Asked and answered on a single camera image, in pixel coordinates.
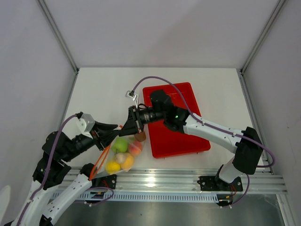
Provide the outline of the brown kiwi fruit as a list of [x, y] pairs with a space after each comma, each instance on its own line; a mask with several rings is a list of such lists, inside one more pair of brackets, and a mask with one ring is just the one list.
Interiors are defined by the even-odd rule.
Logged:
[[143, 142], [146, 140], [146, 134], [145, 132], [140, 132], [140, 133], [137, 133], [134, 135], [135, 139], [138, 141], [138, 142]]

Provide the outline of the green apple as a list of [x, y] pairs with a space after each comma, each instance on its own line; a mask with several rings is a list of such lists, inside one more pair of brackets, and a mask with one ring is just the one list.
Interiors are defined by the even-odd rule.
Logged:
[[111, 149], [114, 153], [125, 153], [128, 149], [128, 141], [124, 138], [118, 137]]

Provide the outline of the pink peach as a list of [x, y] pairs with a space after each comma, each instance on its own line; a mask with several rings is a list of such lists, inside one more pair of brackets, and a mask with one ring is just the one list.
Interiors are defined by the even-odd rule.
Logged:
[[143, 150], [143, 145], [139, 141], [134, 141], [128, 145], [128, 152], [134, 157], [138, 156]]

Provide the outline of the clear zip top bag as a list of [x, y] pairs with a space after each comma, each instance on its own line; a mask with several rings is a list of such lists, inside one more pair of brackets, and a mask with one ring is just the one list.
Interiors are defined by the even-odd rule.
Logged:
[[94, 164], [89, 179], [93, 180], [129, 171], [143, 152], [145, 141], [145, 132], [116, 137]]

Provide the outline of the beige garlic bulb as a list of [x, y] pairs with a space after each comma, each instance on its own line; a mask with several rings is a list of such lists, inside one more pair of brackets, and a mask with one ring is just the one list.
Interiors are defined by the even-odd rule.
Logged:
[[118, 164], [123, 164], [127, 159], [127, 153], [117, 153], [115, 154], [114, 159]]

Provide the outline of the yellow bumpy gourd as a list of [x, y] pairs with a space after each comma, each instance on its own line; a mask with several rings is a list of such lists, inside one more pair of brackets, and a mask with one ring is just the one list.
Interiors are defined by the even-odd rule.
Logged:
[[120, 169], [121, 166], [116, 161], [108, 161], [105, 166], [105, 170], [109, 175], [118, 173]]

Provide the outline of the orange fruit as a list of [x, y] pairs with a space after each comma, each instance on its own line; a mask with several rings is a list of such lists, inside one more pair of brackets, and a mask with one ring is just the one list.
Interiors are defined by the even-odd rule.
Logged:
[[124, 162], [120, 165], [122, 170], [130, 170], [132, 168], [132, 166], [135, 163], [135, 158], [133, 155], [131, 155], [130, 153], [125, 153], [125, 160]]

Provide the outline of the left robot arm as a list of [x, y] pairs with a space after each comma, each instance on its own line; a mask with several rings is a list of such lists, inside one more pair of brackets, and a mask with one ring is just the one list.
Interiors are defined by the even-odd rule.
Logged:
[[81, 134], [70, 139], [60, 128], [46, 138], [42, 146], [43, 156], [33, 173], [33, 181], [26, 201], [18, 216], [9, 226], [53, 226], [62, 214], [77, 198], [88, 189], [108, 189], [113, 191], [115, 185], [106, 181], [92, 163], [85, 164], [73, 182], [51, 200], [65, 176], [71, 170], [66, 163], [79, 156], [89, 148], [96, 146], [105, 152], [118, 135], [116, 124], [104, 124], [91, 120], [79, 119]]

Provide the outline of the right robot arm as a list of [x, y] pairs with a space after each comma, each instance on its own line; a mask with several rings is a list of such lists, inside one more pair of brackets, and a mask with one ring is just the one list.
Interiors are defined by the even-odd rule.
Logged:
[[128, 109], [128, 118], [119, 136], [138, 134], [143, 132], [146, 124], [163, 121], [170, 131], [204, 138], [234, 154], [228, 163], [219, 168], [215, 176], [214, 183], [218, 189], [227, 189], [242, 174], [255, 173], [263, 151], [255, 129], [231, 129], [202, 119], [189, 108], [175, 106], [171, 97], [163, 90], [153, 91], [150, 100], [150, 107], [139, 109], [132, 106]]

